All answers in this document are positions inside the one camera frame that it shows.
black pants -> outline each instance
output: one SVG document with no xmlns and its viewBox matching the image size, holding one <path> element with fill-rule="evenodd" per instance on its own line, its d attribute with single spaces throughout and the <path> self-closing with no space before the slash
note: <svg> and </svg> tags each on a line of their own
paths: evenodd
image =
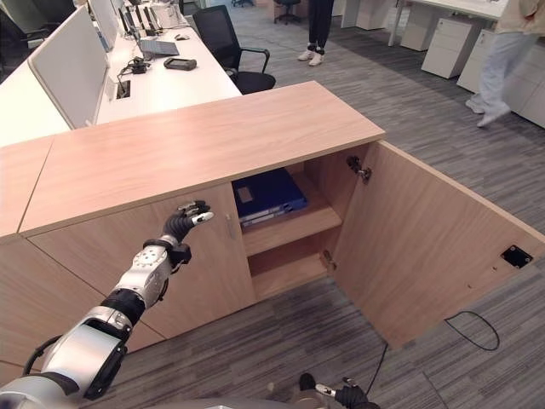
<svg viewBox="0 0 545 409">
<path fill-rule="evenodd" d="M 316 45 L 325 47 L 327 37 L 330 35 L 331 13 L 333 13 L 333 0 L 309 0 L 308 2 L 308 49 L 315 50 Z"/>
</svg>

light gray pants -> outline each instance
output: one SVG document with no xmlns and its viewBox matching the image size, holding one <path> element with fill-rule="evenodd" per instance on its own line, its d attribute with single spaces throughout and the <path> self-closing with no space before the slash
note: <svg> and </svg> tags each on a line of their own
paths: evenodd
<svg viewBox="0 0 545 409">
<path fill-rule="evenodd" d="M 506 107 L 502 98 L 505 78 L 525 58 L 538 38 L 537 34 L 522 32 L 496 34 L 480 74 L 479 93 L 471 100 L 487 113 L 498 112 Z"/>
</svg>

cabinet shelf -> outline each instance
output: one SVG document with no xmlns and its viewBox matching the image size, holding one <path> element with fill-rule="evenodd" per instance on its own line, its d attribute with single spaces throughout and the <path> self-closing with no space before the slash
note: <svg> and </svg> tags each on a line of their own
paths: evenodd
<svg viewBox="0 0 545 409">
<path fill-rule="evenodd" d="M 282 245 L 248 259 L 255 297 L 263 300 L 327 274 L 310 239 Z"/>
<path fill-rule="evenodd" d="M 253 256 L 342 224 L 342 219 L 305 174 L 296 173 L 292 176 L 307 198 L 308 207 L 243 228 L 246 256 Z"/>
</svg>

keyboard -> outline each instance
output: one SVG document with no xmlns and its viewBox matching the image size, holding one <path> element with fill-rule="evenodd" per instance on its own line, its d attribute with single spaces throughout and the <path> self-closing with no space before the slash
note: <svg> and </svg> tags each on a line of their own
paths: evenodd
<svg viewBox="0 0 545 409">
<path fill-rule="evenodd" d="M 155 55 L 180 55 L 175 43 L 156 40 L 140 40 L 142 53 Z"/>
</svg>

gray carpet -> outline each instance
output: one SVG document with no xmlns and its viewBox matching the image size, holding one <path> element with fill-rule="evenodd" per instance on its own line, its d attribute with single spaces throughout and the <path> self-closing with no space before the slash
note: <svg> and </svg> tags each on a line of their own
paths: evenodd
<svg viewBox="0 0 545 409">
<path fill-rule="evenodd" d="M 477 129 L 478 117 L 463 105 L 469 93 L 422 72 L 423 53 L 388 48 L 384 31 L 341 30 L 334 19 L 326 61 L 310 68 L 295 60 L 307 41 L 304 24 L 275 26 L 265 9 L 230 10 L 243 45 L 271 50 L 267 71 L 278 86 L 319 81 L 384 128 L 390 142 L 545 233 L 544 129 L 515 114 Z M 258 66 L 244 60 L 245 68 Z M 387 353 L 372 400 L 383 409 L 545 408 L 544 273 L 542 260 L 470 306 L 497 328 L 497 352 L 439 325 Z M 494 343 L 477 320 L 456 325 Z M 346 375 L 367 385 L 381 351 L 365 318 L 322 279 L 131 354 L 110 394 L 92 407 L 221 395 L 286 401 L 304 371 L 333 386 Z"/>
</svg>

